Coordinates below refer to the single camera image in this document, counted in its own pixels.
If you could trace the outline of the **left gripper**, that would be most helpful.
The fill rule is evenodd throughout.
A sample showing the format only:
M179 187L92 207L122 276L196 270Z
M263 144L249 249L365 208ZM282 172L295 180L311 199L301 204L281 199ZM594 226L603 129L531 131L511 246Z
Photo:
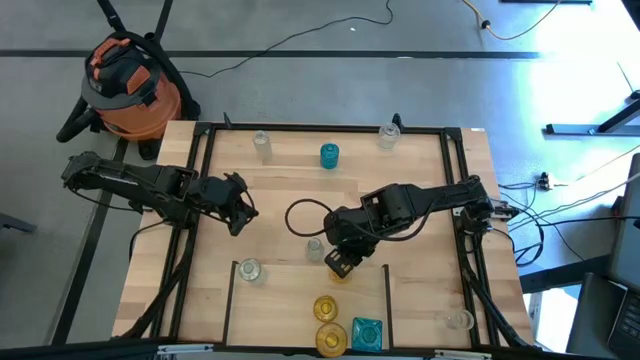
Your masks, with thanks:
M246 203L242 194L248 190L236 172L223 178L203 177L189 185L189 208L197 213L228 223L231 236L238 236L249 219L259 215L252 198Z

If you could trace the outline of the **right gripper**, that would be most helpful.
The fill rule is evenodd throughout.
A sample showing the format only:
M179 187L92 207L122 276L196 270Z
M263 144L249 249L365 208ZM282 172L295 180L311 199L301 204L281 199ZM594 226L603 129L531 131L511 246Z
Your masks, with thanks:
M325 264L340 279L345 279L354 266L348 258L370 257L379 240L381 218L371 208L339 207L323 219L326 236L335 248L324 258Z

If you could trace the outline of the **clear wavy bottle-shaped vase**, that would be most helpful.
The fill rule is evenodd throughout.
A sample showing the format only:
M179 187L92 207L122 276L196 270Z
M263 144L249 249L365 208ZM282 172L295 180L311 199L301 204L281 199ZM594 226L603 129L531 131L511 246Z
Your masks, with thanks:
M319 263L324 258L324 246L320 239L311 238L306 244L306 258L313 263Z

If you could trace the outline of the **yellow medium round glass vase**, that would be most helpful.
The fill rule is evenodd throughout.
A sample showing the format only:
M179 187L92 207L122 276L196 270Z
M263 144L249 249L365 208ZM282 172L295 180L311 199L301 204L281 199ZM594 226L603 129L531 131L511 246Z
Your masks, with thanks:
M339 313L336 300L329 295L318 297L313 304L313 313L317 320L329 323L334 321Z

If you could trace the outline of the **clear ribbed cylinder glass vase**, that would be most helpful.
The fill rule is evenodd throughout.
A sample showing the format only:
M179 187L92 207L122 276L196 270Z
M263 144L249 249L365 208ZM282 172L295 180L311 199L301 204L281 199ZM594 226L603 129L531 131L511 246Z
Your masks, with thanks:
M262 266L255 258L243 260L237 268L240 278L246 282L258 282L262 274Z

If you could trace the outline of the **wooden shelf black metal legs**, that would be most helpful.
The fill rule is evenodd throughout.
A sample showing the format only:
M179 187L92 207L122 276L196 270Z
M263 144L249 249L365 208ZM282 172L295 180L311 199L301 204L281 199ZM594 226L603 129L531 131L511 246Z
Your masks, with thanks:
M313 348L323 323L313 313L314 301L332 296L339 308L335 323L352 334L355 317L387 321L385 271L354 270L347 284L333 283L329 268L318 264L263 267L257 283L234 281L230 312L223 327L229 346Z

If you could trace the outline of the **clear diamond-cut cylinder vase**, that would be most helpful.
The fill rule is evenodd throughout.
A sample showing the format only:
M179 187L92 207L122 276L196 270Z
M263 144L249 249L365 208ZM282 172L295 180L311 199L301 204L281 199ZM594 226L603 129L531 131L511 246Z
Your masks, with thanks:
M253 136L253 145L263 162L269 162L272 158L272 147L269 134L264 130L258 130Z

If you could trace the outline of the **teal square glass vase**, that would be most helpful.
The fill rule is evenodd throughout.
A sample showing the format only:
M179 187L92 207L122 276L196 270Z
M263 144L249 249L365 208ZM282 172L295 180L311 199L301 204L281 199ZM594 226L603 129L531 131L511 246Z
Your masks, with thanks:
M383 345L381 320L355 317L352 322L351 348L363 352L381 352Z

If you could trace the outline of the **yellow squat glass vase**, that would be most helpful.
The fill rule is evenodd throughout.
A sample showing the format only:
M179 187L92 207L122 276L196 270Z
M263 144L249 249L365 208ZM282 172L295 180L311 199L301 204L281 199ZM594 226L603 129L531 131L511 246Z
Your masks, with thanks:
M342 356L348 345L347 333L337 323L325 323L316 332L315 344L317 351L323 357L335 358Z

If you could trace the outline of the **teal ribbed cylinder glass vase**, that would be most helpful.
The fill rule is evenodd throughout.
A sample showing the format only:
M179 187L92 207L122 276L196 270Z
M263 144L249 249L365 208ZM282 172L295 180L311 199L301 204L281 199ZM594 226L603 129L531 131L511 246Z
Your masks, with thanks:
M320 148L320 164L324 169L334 169L339 162L340 149L335 143L325 143Z

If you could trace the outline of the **clear smooth glass bottle vase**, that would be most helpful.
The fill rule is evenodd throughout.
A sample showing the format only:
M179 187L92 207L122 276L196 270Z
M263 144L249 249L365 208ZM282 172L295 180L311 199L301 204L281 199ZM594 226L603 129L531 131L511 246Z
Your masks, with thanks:
M442 321L452 330L471 330L475 325L474 315L467 310L455 310L445 313Z

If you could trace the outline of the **clear small diamond-cut jar vase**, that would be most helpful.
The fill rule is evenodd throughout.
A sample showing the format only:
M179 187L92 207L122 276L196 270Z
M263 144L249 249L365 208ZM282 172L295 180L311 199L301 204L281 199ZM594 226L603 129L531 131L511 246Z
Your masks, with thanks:
M378 131L378 146L383 150L391 150L395 147L400 136L400 128L395 123L384 124Z

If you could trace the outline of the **silver aluminium extrusion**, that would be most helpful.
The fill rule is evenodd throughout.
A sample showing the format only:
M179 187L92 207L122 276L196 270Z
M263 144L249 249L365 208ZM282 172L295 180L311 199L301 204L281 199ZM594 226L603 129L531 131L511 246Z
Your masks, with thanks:
M213 344L173 344L161 345L156 354L162 356L213 352Z
M439 360L493 360L490 353L451 349L436 349L434 358Z

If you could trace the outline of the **orange black shop vacuum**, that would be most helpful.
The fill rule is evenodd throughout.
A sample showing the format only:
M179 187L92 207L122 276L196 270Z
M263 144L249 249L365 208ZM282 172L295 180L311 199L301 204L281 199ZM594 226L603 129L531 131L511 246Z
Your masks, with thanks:
M158 156L167 123L182 116L182 97L169 62L144 38L112 34L87 56L81 96L104 128Z

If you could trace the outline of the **black stand leg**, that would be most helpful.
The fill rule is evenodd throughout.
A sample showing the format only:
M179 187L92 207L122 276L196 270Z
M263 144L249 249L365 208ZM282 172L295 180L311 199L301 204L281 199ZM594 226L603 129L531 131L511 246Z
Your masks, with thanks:
M115 7L111 3L111 0L97 0L97 3L106 17L109 26L116 32L124 32L126 28Z
M164 0L161 8L161 12L156 23L156 28L154 31L154 38L157 43L161 42L161 39L164 35L166 25L170 16L171 8L173 6L174 0Z

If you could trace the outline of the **grey furniture foot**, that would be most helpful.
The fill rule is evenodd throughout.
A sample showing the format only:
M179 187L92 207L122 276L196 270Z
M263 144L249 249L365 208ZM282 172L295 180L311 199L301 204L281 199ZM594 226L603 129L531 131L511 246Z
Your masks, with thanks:
M13 216L0 213L0 229L13 229L23 233L33 233L37 226Z

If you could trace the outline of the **dark grey desk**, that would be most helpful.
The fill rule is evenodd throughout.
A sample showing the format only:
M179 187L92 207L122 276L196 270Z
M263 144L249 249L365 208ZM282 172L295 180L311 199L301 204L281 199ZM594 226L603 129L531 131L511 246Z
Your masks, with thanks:
M567 353L618 360L608 339L626 291L594 273L584 277L566 347Z

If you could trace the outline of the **grey desk foot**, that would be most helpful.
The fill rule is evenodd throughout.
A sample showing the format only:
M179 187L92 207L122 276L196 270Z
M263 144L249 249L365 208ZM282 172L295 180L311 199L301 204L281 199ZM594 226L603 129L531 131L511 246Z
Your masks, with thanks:
M636 119L640 119L640 90L634 90L625 101L625 106L602 123L550 123L543 132L557 136L640 137L640 125L630 125Z

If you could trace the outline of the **grey monitor back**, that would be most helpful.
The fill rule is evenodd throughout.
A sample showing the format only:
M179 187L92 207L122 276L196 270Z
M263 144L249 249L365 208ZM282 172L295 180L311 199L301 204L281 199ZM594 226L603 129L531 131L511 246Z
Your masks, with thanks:
M632 157L629 176L637 175L626 185L621 216L611 251L609 275L629 288L640 291L640 153Z

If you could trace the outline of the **black keyboard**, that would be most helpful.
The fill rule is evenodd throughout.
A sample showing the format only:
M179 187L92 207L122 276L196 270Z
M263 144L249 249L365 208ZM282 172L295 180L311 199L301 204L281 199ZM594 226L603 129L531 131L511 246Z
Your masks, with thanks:
M640 294L626 293L607 344L620 360L640 360Z

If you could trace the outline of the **black aluminium table frame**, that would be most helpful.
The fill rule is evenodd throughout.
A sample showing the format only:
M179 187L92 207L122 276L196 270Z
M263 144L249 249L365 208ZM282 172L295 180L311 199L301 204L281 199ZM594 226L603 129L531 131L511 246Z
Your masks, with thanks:
M237 172L247 182L259 215L240 235L230 236L214 220L199 225L178 336L183 341L224 342L238 265L255 258L269 264L316 264L305 255L305 236L321 227L328 208L355 207L362 195L389 183L422 187L458 181L455 161L444 154L463 151L470 173L478 175L492 197L499 194L487 135L464 129L458 137L404 133L390 151L378 147L376 128L291 126L270 131L273 157L261 162L252 132L235 127L202 140L210 150L210 172ZM339 146L334 169L320 164L325 143ZM422 231L402 243L381 243L358 268L385 271L387 321L384 344L394 349L468 348L466 332L447 328L442 317L461 309L464 296L453 238L451 215L431 215Z

